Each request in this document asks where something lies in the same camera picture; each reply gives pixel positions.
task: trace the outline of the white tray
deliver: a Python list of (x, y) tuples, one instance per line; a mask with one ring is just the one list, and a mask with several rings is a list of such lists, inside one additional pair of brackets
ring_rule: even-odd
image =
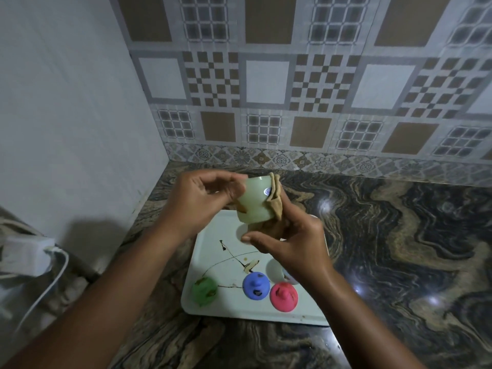
[[(282, 267), (270, 254), (262, 254), (254, 246), (240, 241), (246, 230), (247, 225), (238, 220), (236, 211), (222, 210), (198, 234), (181, 296), (183, 310), (205, 316), (329, 326), (319, 307), (301, 285), (294, 286), (299, 302), (288, 313), (277, 311), (270, 303), (269, 296), (254, 301), (244, 294), (242, 284), (247, 273), (243, 265), (248, 263), (259, 261), (252, 270), (266, 274), (270, 286), (285, 281)], [(217, 298), (211, 304), (200, 307), (192, 299), (191, 287), (204, 276), (213, 278), (219, 288)]]

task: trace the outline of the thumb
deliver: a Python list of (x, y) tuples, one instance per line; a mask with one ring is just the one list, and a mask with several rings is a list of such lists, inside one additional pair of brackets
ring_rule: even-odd
[(282, 242), (262, 232), (246, 233), (241, 237), (241, 241), (251, 243), (263, 254), (270, 253), (272, 255), (278, 253), (283, 245)]
[(210, 195), (212, 207), (214, 210), (220, 211), (226, 204), (241, 197), (245, 191), (246, 187), (242, 182), (232, 181), (225, 185), (221, 191)]

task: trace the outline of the hand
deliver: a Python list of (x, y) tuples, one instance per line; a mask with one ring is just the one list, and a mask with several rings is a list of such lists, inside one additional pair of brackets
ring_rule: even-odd
[(325, 244), (321, 220), (312, 217), (292, 204), (282, 189), (282, 209), (290, 221), (284, 238), (278, 241), (261, 232), (249, 232), (241, 238), (250, 242), (262, 253), (270, 253), (304, 287), (322, 279), (325, 272), (333, 270)]
[(248, 175), (222, 170), (183, 172), (169, 194), (155, 228), (179, 235), (179, 240), (200, 232), (226, 205), (242, 196), (241, 180)]

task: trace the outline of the pink ball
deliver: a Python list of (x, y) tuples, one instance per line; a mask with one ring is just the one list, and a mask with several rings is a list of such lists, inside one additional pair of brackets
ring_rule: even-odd
[(296, 289), (287, 282), (279, 282), (270, 290), (270, 302), (280, 312), (292, 311), (298, 301), (299, 296)]

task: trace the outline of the marble countertop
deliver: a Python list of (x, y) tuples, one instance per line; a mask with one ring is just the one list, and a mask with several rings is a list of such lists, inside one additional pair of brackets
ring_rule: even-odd
[[(154, 222), (179, 173), (206, 167), (170, 162), (121, 250)], [(492, 189), (276, 173), (323, 221), (336, 269), (424, 364), (492, 367)], [(187, 315), (193, 243), (169, 261), (112, 368), (349, 367), (330, 328)]]

